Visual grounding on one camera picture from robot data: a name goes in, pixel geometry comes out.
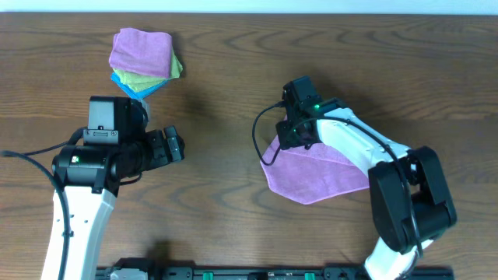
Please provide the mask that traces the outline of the purple microfiber cloth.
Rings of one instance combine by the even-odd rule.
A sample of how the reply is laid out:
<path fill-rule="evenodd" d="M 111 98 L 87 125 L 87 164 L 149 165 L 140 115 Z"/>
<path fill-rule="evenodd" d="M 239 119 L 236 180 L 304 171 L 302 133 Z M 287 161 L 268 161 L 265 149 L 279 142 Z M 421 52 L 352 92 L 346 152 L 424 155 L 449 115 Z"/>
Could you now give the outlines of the purple microfiber cloth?
<path fill-rule="evenodd" d="M 278 151 L 275 138 L 262 155 L 268 187 L 276 194 L 310 205 L 342 194 L 366 190 L 365 174 L 343 154 L 325 144 Z"/>

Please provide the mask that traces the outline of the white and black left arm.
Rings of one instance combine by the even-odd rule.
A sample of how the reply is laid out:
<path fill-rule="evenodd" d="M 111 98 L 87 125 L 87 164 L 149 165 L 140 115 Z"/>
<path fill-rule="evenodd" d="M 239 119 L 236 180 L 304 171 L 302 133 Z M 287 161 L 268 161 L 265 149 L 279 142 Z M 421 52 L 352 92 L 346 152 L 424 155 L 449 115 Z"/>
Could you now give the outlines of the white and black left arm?
<path fill-rule="evenodd" d="M 82 145 L 67 145 L 52 163 L 61 193 L 54 195 L 44 279 L 95 278 L 120 187 L 184 159 L 184 140 L 173 126 L 126 132 L 87 128 L 82 136 Z"/>

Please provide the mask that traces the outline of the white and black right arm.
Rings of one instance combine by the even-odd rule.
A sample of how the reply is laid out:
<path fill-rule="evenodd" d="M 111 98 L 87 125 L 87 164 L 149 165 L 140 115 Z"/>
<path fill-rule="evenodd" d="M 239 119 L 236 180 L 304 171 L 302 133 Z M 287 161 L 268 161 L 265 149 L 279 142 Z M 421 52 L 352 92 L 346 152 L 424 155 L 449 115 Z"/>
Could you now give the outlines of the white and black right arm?
<path fill-rule="evenodd" d="M 445 279 L 449 271 L 416 271 L 434 240 L 457 222 L 440 160 L 427 146 L 411 149 L 362 122 L 340 99 L 323 100 L 309 77 L 288 82 L 276 124 L 281 149 L 322 143 L 359 168 L 370 185 L 373 223 L 380 235 L 357 272 L 365 279 Z"/>

